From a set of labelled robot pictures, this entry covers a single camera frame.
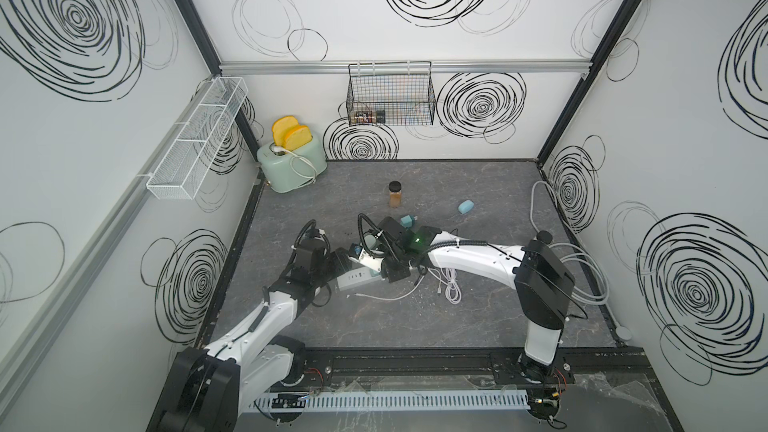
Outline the white power strip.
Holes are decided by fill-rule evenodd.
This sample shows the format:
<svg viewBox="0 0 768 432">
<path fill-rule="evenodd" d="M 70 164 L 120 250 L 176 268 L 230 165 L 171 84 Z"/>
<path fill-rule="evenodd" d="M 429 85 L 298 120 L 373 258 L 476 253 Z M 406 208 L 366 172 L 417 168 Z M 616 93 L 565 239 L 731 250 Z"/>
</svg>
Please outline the white power strip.
<svg viewBox="0 0 768 432">
<path fill-rule="evenodd" d="M 371 256 L 365 251 L 350 256 L 343 265 L 343 273 L 337 278 L 338 289 L 351 290 L 382 280 L 382 262 L 382 258 Z"/>
</svg>

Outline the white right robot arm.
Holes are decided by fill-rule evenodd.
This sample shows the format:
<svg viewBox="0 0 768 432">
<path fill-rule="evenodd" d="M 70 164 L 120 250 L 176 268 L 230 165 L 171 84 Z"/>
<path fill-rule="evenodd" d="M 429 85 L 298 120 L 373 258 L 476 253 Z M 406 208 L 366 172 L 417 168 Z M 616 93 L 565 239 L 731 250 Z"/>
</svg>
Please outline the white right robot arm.
<svg viewBox="0 0 768 432">
<path fill-rule="evenodd" d="M 377 225 L 358 226 L 365 253 L 387 279 L 407 272 L 454 269 L 508 286 L 517 294 L 527 320 L 520 375 L 542 384 L 554 373 L 554 360 L 574 304 L 575 279 L 550 248 L 542 231 L 523 246 L 496 245 L 458 237 L 435 227 L 405 228 L 387 217 Z"/>
</svg>

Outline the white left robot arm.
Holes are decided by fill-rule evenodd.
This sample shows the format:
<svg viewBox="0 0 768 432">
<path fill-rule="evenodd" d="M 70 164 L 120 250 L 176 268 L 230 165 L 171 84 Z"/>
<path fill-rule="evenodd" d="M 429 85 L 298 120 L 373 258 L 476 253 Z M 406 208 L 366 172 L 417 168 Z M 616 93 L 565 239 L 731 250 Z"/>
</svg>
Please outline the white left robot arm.
<svg viewBox="0 0 768 432">
<path fill-rule="evenodd" d="M 256 308 L 220 339 L 176 355 L 148 430 L 231 431 L 248 404 L 275 383 L 299 382 L 304 345 L 281 332 L 349 266 L 346 249 L 333 249 L 308 221 Z"/>
</svg>

